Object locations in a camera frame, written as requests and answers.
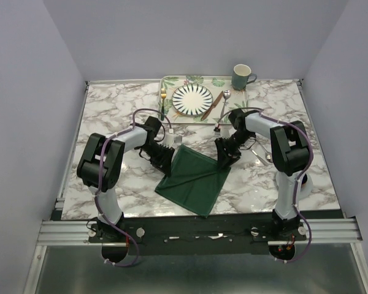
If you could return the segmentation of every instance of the marble surface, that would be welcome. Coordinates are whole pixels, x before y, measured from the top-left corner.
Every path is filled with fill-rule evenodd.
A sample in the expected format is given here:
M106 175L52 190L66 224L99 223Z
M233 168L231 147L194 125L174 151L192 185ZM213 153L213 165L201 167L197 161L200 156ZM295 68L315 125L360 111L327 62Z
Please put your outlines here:
M129 126L131 113L137 108L156 108L159 83L128 83L121 85L91 85L86 100L82 123L77 139L74 160L64 196L62 219L87 219L97 215L92 195L76 176L77 164L88 136L97 132L112 134ZM265 108L265 113L284 121L301 120L305 124L314 150L314 160L309 173L313 179L312 194L301 200L300 209L337 209L338 200L324 163L315 134L309 123L304 104L295 81L257 81L248 87L249 105ZM148 114L139 114L143 122ZM212 126L174 126L175 134L183 136L182 143L211 158L217 158L216 138ZM258 136L271 150L268 139ZM255 151L264 157L259 145ZM126 217L182 216L193 213L166 200L154 192L163 174L156 171L138 151L125 154L116 193ZM212 214L250 213L271 211L277 200L277 187L273 165L265 167L250 151L243 151L242 158L232 166L231 172L215 203Z

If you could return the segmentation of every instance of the gold fork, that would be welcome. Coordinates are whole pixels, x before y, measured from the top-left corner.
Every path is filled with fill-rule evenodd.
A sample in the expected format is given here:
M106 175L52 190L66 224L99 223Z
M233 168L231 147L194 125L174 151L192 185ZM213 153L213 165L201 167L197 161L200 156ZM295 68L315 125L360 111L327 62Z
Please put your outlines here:
M165 107L164 107L164 101L166 98L166 89L165 88L161 88L161 98L162 98L162 108L161 108L161 120L164 120L165 117Z

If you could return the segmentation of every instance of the screw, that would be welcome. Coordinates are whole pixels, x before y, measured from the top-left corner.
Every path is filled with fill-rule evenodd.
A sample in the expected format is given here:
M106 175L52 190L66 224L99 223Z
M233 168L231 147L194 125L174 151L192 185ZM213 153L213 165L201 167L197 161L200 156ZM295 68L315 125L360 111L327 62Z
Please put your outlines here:
M145 230L144 230L143 228L138 228L138 229L136 230L136 235L137 235L139 238L143 237L143 236L144 236L144 234L145 234Z
M258 230L258 228L253 227L251 229L251 235L254 236L254 237L259 236L259 230Z
M307 230L304 227L299 227L298 228L299 234L304 236L307 233Z
M92 231L92 230L89 230L89 231L88 231L88 236L89 236L89 237L94 237L95 235L97 235L97 233L96 233L96 232L94 232L94 231Z

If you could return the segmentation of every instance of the green napkin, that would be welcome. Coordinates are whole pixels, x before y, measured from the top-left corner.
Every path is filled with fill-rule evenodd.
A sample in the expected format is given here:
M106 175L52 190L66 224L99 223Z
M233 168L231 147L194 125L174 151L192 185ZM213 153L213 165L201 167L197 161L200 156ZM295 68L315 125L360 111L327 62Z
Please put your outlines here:
M207 217L231 168L217 171L217 161L181 145L155 192L200 216Z

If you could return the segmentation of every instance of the white wall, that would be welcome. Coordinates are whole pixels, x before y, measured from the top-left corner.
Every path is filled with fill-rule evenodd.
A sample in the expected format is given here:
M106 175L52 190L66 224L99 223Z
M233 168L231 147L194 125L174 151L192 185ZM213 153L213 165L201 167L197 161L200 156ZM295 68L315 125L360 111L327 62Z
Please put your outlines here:
M0 1L0 294L23 291L84 89L43 2Z
M350 0L304 94L342 209L356 216L368 263L368 0Z
M44 0L87 80L302 78L347 0Z

